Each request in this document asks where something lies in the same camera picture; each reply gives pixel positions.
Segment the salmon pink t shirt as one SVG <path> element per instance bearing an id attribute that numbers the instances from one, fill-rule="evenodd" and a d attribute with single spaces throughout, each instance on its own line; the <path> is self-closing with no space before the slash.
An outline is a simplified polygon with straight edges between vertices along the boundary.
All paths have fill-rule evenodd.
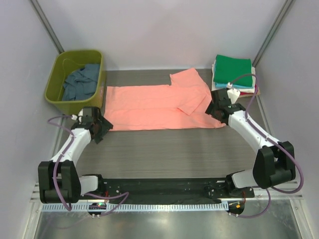
<path id="1" fill-rule="evenodd" d="M 212 101 L 208 85 L 190 68 L 170 75 L 171 84 L 108 86 L 104 117 L 114 131 L 221 128 L 205 113 Z"/>

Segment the olive green plastic bin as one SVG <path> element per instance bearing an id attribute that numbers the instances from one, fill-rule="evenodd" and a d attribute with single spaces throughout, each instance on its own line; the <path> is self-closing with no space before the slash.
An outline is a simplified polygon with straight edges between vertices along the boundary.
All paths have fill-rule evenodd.
<path id="1" fill-rule="evenodd" d="M 74 71 L 84 68 L 86 64 L 99 64 L 99 75 L 93 96 L 80 101 L 64 101 L 63 84 Z M 76 115 L 84 107 L 102 107 L 106 75 L 104 71 L 104 57 L 98 50 L 71 50 L 59 54 L 53 64 L 44 97 L 65 115 Z"/>

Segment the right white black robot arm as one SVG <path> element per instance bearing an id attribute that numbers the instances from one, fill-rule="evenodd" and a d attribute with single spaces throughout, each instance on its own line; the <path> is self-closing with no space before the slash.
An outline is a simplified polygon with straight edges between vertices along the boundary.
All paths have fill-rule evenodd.
<path id="1" fill-rule="evenodd" d="M 226 176 L 225 192 L 238 196 L 243 188 L 268 189 L 296 178 L 296 166 L 291 160 L 294 147 L 267 134 L 240 103 L 232 103 L 230 89 L 211 92 L 212 101 L 205 113 L 238 132 L 256 153 L 253 168 Z"/>

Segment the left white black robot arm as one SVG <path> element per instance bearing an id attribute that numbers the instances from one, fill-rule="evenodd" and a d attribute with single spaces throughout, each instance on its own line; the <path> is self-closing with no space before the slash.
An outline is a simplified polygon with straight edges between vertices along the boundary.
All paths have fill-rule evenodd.
<path id="1" fill-rule="evenodd" d="M 61 203 L 70 211 L 73 203 L 89 193 L 95 199 L 101 199 L 106 193 L 103 177 L 100 174 L 78 176 L 76 164 L 82 152 L 90 142 L 100 143 L 113 128 L 99 107 L 84 107 L 78 114 L 71 115 L 73 126 L 63 130 L 69 137 L 49 161 L 38 166 L 38 185 L 40 200 L 44 204 Z"/>

